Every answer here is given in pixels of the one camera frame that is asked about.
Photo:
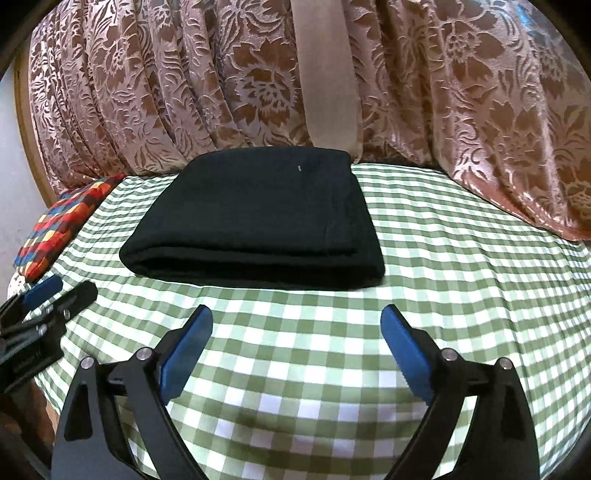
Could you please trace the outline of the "green white checkered bedsheet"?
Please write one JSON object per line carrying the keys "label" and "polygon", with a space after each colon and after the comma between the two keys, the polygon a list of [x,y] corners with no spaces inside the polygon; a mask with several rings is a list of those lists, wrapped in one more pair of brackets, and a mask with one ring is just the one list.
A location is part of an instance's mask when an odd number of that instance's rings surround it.
{"label": "green white checkered bedsheet", "polygon": [[590,252],[411,167],[356,166],[386,274],[356,291],[193,286],[141,278],[119,250],[166,177],[129,177],[52,266],[98,296],[68,324],[63,358],[36,379],[60,408],[81,359],[153,346],[199,305],[214,328],[168,412],[211,479],[381,479],[425,404],[381,335],[384,306],[441,347],[509,358],[532,412],[543,475],[590,419]]}

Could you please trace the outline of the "black pants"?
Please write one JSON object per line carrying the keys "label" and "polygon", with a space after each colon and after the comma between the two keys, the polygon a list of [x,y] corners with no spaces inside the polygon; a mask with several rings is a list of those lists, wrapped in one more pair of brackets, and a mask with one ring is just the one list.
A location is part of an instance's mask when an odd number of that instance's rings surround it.
{"label": "black pants", "polygon": [[312,147],[195,158],[119,257],[138,276],[232,288],[351,290],[386,271],[349,154]]}

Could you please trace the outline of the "brown floral curtain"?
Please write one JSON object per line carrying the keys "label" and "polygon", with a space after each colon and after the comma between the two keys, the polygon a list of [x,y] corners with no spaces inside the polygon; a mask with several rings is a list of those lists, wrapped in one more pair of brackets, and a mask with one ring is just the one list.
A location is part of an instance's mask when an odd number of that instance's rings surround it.
{"label": "brown floral curtain", "polygon": [[315,146],[590,237],[590,78],[529,1],[64,1],[32,33],[51,188]]}

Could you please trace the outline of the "multicolour plaid pillow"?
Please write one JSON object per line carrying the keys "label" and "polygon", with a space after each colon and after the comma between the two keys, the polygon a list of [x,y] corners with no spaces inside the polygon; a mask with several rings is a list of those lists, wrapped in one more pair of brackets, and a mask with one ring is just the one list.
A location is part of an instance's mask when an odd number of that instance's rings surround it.
{"label": "multicolour plaid pillow", "polygon": [[45,274],[124,178],[124,174],[104,177],[68,191],[39,217],[14,260],[16,272],[26,283],[36,283]]}

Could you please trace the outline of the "wooden frame edge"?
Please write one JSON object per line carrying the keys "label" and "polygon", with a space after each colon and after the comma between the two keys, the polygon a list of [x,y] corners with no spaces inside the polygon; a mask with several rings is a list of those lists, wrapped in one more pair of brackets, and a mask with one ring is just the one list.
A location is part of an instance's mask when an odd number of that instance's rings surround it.
{"label": "wooden frame edge", "polygon": [[16,54],[13,85],[17,124],[28,168],[44,204],[50,207],[57,201],[57,195],[48,181],[30,113],[28,45],[22,46]]}

